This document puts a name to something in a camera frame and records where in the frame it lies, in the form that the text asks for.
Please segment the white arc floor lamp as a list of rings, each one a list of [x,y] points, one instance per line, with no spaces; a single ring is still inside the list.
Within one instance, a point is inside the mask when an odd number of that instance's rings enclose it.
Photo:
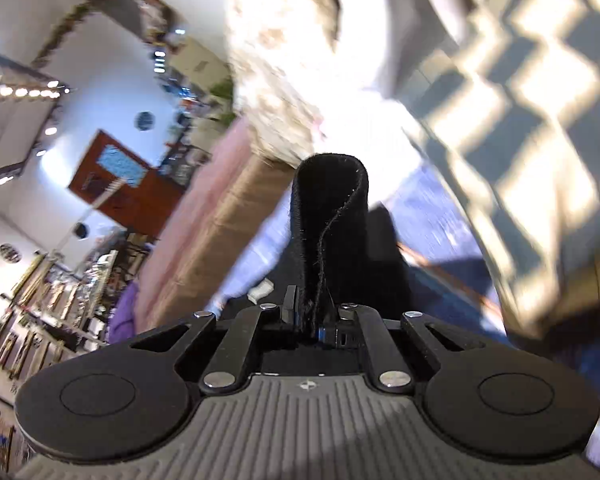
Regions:
[[[100,206],[102,206],[104,203],[106,203],[106,201],[109,200],[110,197],[114,196],[114,194],[116,194],[120,190],[120,188],[123,188],[125,185],[126,185],[125,178],[117,178],[116,180],[114,180],[110,184],[108,184],[107,187],[105,188],[105,191],[102,192],[102,194],[100,194],[96,198],[96,200],[94,200],[94,202],[91,203],[91,205],[88,206],[83,211],[83,214],[81,214],[79,216],[78,220],[76,220],[76,222],[73,223],[71,228],[68,229],[67,233],[62,237],[62,239],[52,249],[52,251],[50,252],[50,260],[57,261],[60,258],[61,251],[64,249],[64,247],[67,245],[68,241],[70,240],[70,237],[76,235],[76,229],[78,228],[78,226],[80,224],[83,224],[84,221],[91,215],[91,213],[94,210],[99,209]]]

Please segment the blue checked bed sheet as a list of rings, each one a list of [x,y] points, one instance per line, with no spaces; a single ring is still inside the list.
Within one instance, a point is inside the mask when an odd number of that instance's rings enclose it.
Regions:
[[[500,305],[478,244],[436,172],[421,164],[386,200],[418,310],[506,341]],[[222,314],[268,277],[289,240],[289,197],[282,196],[242,252],[208,310]],[[600,336],[557,353],[600,395]],[[600,467],[600,421],[586,456]]]

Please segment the red wooden cabinet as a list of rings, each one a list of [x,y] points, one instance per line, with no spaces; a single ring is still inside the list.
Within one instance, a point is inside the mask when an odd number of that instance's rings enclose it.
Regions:
[[[94,204],[110,185],[120,188],[97,207],[125,229],[157,238],[184,191],[157,168],[99,130],[74,174],[69,190]]]

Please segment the wall display shelves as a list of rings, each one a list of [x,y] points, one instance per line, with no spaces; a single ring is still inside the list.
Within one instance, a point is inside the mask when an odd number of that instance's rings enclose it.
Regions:
[[[1,296],[0,471],[12,474],[33,455],[15,418],[15,397],[32,376],[108,344],[119,308],[134,299],[150,245],[124,232],[96,247],[74,270],[58,256],[36,254]]]

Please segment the pink and tan bed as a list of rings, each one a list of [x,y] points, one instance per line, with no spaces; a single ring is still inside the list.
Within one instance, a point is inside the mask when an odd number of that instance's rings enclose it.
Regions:
[[[252,146],[245,118],[214,144],[140,269],[135,330],[147,332],[207,307],[274,211],[294,168]]]

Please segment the purple garment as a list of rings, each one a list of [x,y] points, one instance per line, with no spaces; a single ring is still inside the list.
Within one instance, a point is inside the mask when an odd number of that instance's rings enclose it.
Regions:
[[[116,344],[136,335],[134,306],[137,293],[137,282],[132,282],[125,287],[118,299],[108,325],[108,344]]]

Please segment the beige floral quilt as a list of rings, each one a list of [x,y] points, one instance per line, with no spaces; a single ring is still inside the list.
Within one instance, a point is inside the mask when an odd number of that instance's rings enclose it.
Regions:
[[[338,34],[338,0],[224,0],[234,109],[257,154],[298,166],[314,152]]]

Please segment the black knit sweater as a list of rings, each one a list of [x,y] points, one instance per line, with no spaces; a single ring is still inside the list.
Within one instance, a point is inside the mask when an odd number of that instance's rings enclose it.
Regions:
[[[350,155],[314,155],[294,174],[290,240],[268,278],[275,302],[297,287],[303,335],[335,323],[343,304],[371,307],[387,320],[412,308],[391,214],[368,206],[369,187],[364,165]]]

